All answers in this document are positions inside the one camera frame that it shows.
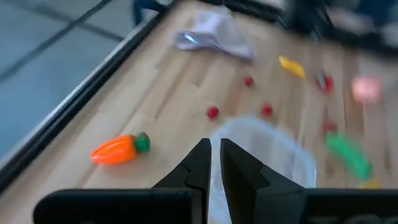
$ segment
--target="wooden table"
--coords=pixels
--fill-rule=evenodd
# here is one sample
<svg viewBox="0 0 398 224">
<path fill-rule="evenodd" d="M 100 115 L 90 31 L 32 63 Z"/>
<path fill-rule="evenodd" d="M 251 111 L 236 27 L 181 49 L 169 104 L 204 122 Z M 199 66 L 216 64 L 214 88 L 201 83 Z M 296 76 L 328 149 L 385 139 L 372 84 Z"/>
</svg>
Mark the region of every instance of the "wooden table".
<svg viewBox="0 0 398 224">
<path fill-rule="evenodd" d="M 270 122 L 313 153 L 318 187 L 358 186 L 324 147 L 321 125 L 325 118 L 363 146 L 382 187 L 398 187 L 395 61 L 345 49 L 338 43 L 316 45 L 240 14 L 234 17 L 256 47 L 254 63 L 213 50 L 174 48 L 176 31 L 192 24 L 195 10 L 209 8 L 185 1 L 169 14 L 2 195 L 0 223 L 30 223 L 38 200 L 58 189 L 152 187 L 225 119 L 239 114 L 261 117 L 264 102 L 275 110 Z M 335 81 L 333 93 L 325 96 L 311 78 L 302 80 L 286 72 L 279 65 L 279 55 L 299 61 L 309 75 L 324 69 Z M 351 97 L 352 77 L 366 72 L 380 75 L 386 86 L 384 98 L 376 105 L 361 106 Z M 254 77 L 255 88 L 243 85 L 247 75 Z M 221 111 L 215 121 L 206 117 L 210 105 Z M 102 142 L 140 131 L 152 140 L 150 153 L 115 166 L 90 161 L 90 152 Z"/>
</svg>

